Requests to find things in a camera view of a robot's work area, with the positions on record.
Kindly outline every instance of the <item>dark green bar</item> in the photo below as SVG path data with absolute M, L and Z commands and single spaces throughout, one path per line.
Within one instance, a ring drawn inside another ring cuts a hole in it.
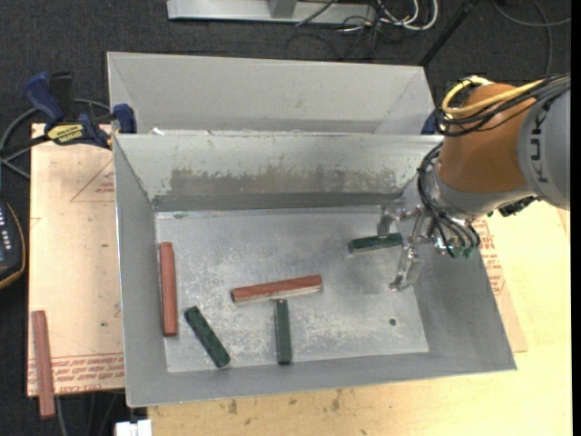
M 378 249 L 387 249 L 403 244 L 403 237 L 400 233 L 390 233 L 385 237 L 371 236 L 361 239 L 353 239 L 347 244 L 350 253 L 360 253 L 366 251 L 375 251 Z
M 183 314 L 186 321 L 192 327 L 198 340 L 202 343 L 203 348 L 212 357 L 213 362 L 218 368 L 230 363 L 230 355 L 224 349 L 224 346 L 214 333 L 206 319 L 203 317 L 200 309 L 195 305 L 186 310 Z
M 288 365 L 292 361 L 291 323 L 289 322 L 289 305 L 285 299 L 276 299 L 274 310 L 274 327 L 276 332 L 276 354 L 279 365 Z

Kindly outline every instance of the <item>wooden board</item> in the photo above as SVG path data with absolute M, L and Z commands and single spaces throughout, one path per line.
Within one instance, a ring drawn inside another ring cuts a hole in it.
M 572 434 L 570 245 L 555 208 L 487 220 L 527 352 L 516 372 L 148 409 L 157 436 Z
M 29 240 L 28 307 L 46 313 L 54 392 L 122 389 L 110 151 L 53 143 L 32 149 Z M 26 391 L 35 396 L 38 377 L 30 331 L 28 337 Z

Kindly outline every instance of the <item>black carpet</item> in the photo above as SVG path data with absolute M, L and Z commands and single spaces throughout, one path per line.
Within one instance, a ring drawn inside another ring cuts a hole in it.
M 166 2 L 0 0 L 0 134 L 32 107 L 23 86 L 41 71 L 70 71 L 76 96 L 108 103 L 104 59 L 109 51 L 419 64 L 467 0 L 438 0 L 438 21 L 427 31 L 386 27 L 375 39 L 345 36 L 319 25 L 169 22 Z M 426 67 L 434 101 L 467 74 L 520 84 L 570 72 L 571 24 L 553 23 L 570 17 L 571 7 L 572 0 L 481 0 Z M 24 125 L 9 143 L 26 139 Z M 29 171 L 28 154 L 14 164 Z M 0 195 L 12 204 L 27 233 L 29 182 L 3 167 Z M 58 420 L 41 421 L 36 401 L 25 396 L 26 298 L 26 276 L 0 292 L 0 434 L 61 434 Z M 127 420 L 131 415 L 123 402 L 122 395 L 107 392 L 63 399 L 69 434 L 87 434 L 89 422 L 91 434 L 97 434 L 107 416 L 110 421 Z M 105 423 L 103 434 L 110 428 Z

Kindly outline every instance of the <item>gray metal tray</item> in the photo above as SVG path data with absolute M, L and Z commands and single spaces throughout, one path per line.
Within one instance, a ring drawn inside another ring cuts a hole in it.
M 351 239 L 375 233 L 382 203 L 404 192 L 413 203 L 415 165 L 437 140 L 369 134 L 117 136 L 128 404 L 514 369 L 478 255 L 457 261 L 422 247 L 417 284 L 391 292 L 397 249 L 359 255 L 347 250 Z M 397 229 L 405 234 L 409 225 Z M 213 366 L 184 320 L 177 337 L 162 336 L 157 243 L 168 240 L 176 253 L 180 314 L 193 304 L 201 308 L 231 353 L 225 369 Z M 315 273 L 322 276 L 322 291 L 289 299 L 295 360 L 280 366 L 272 305 L 234 305 L 229 291 Z

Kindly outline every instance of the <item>red bar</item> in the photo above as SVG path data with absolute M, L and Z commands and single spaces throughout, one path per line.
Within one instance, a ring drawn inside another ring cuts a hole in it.
M 54 409 L 53 366 L 48 343 L 48 327 L 43 310 L 31 312 L 34 340 L 34 360 L 38 378 L 38 405 L 41 418 L 51 418 L 56 415 Z
M 178 300 L 172 243 L 160 243 L 160 273 L 163 335 L 175 336 L 178 333 Z
M 289 295 L 316 292 L 321 287 L 322 279 L 318 274 L 314 274 L 303 278 L 238 287 L 231 290 L 231 298 L 234 303 L 257 301 L 272 297 L 288 297 Z

